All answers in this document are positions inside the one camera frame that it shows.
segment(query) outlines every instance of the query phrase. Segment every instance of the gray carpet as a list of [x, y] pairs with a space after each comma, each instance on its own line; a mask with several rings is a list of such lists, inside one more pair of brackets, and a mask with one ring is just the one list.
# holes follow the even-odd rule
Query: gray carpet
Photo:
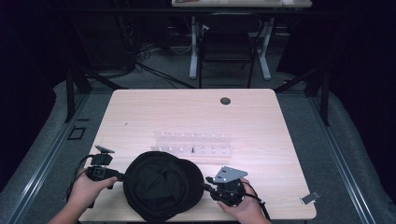
[[[286, 39], [281, 37], [272, 39], [267, 58], [273, 79], [264, 81], [260, 67], [256, 64], [252, 88], [274, 89], [280, 86], [285, 79], [292, 78], [291, 75], [275, 72], [279, 55], [285, 43]], [[175, 54], [163, 50], [153, 50], [142, 63], [193, 86], [198, 85], [197, 80], [189, 79], [189, 53]], [[246, 75], [235, 73], [235, 71], [237, 71], [235, 67], [206, 66], [204, 87], [244, 88]], [[104, 76], [110, 74], [110, 72], [102, 73]], [[151, 75], [146, 71], [139, 71], [139, 69], [127, 76], [111, 80], [130, 89], [174, 88], [163, 78]], [[18, 215], [12, 220], [18, 220], [20, 223], [46, 223], [64, 206], [61, 199], [65, 194], [74, 168], [78, 161], [89, 152], [111, 94], [111, 90], [102, 83], [94, 79], [90, 79], [90, 82], [93, 91], [87, 97], [81, 95], [78, 101], [81, 109], [68, 126], [64, 125], [66, 118], [65, 85], [61, 83], [54, 89], [58, 97], [49, 120], [20, 168], [0, 195], [0, 206], [2, 207], [0, 223], [7, 223], [10, 217], [15, 217], [15, 214]], [[175, 84], [175, 86], [185, 88], [179, 84]], [[278, 94], [277, 97], [308, 187], [311, 191], [317, 190], [322, 194], [316, 203], [318, 215], [309, 223], [362, 223], [356, 206], [351, 200], [350, 192], [346, 188], [345, 180], [334, 162], [332, 145], [323, 129], [321, 120], [318, 119], [318, 111], [315, 108], [316, 99], [305, 98], [301, 94], [303, 89], [304, 83], [301, 83], [287, 93]], [[359, 133], [342, 104], [333, 95], [330, 100], [329, 120], [330, 131], [341, 148], [376, 222], [396, 223], [394, 204], [390, 203], [386, 193], [381, 189], [373, 165], [361, 143]], [[47, 174], [43, 174], [44, 181], [37, 184], [39, 190], [34, 191], [32, 200], [22, 200], [21, 196], [27, 189], [25, 187], [29, 187], [32, 176], [37, 175], [37, 169], [42, 165], [42, 161], [46, 160], [54, 146], [59, 148], [59, 153], [52, 155], [53, 164], [47, 164], [51, 168]], [[19, 208], [20, 203], [25, 202], [27, 203], [23, 211], [14, 210]], [[300, 222], [273, 221], [273, 223]]]

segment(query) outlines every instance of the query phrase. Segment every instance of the hand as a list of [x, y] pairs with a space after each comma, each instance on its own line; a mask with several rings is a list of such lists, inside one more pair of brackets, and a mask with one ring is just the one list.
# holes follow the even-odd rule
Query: hand
[[[244, 183], [246, 193], [255, 195], [254, 190], [248, 185], [248, 180], [241, 178], [241, 181], [247, 183]], [[228, 206], [221, 201], [218, 201], [218, 205], [225, 213], [236, 217], [236, 219], [238, 219], [242, 224], [271, 223], [265, 218], [259, 202], [254, 198], [245, 196], [244, 200], [242, 200], [242, 202], [237, 206]]]
[[108, 188], [117, 182], [115, 176], [102, 181], [92, 181], [80, 170], [80, 176], [73, 185], [72, 192], [66, 206], [49, 223], [77, 223], [79, 217], [87, 210], [102, 189]]
[[87, 177], [85, 169], [80, 170], [80, 173], [81, 175], [73, 185], [68, 202], [80, 206], [84, 210], [95, 201], [102, 189], [108, 188], [117, 182], [115, 176], [95, 182]]

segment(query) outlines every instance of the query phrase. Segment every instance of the black round hole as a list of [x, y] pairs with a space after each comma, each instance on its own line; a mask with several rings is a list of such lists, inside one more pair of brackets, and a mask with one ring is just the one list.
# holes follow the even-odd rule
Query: black round hole
[[229, 105], [231, 103], [231, 100], [228, 97], [223, 97], [220, 99], [220, 102], [222, 105]]

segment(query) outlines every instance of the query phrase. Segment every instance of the black hat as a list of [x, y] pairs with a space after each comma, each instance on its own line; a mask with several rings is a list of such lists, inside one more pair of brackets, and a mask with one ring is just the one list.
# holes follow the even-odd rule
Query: black hat
[[165, 222], [194, 207], [204, 194], [200, 169], [166, 152], [139, 155], [125, 174], [128, 204], [148, 222]]

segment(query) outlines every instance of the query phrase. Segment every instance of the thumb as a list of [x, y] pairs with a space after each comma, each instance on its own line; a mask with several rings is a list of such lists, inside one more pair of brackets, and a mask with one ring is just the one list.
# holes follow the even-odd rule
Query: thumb
[[105, 189], [105, 188], [108, 188], [108, 187], [114, 185], [116, 182], [117, 182], [117, 178], [115, 176], [113, 176], [108, 179], [101, 180], [98, 183], [100, 183], [100, 186], [102, 189]]
[[228, 209], [230, 208], [227, 204], [225, 204], [225, 203], [222, 202], [222, 201], [218, 201], [218, 205], [219, 205], [219, 207], [223, 210], [223, 212], [227, 212]]

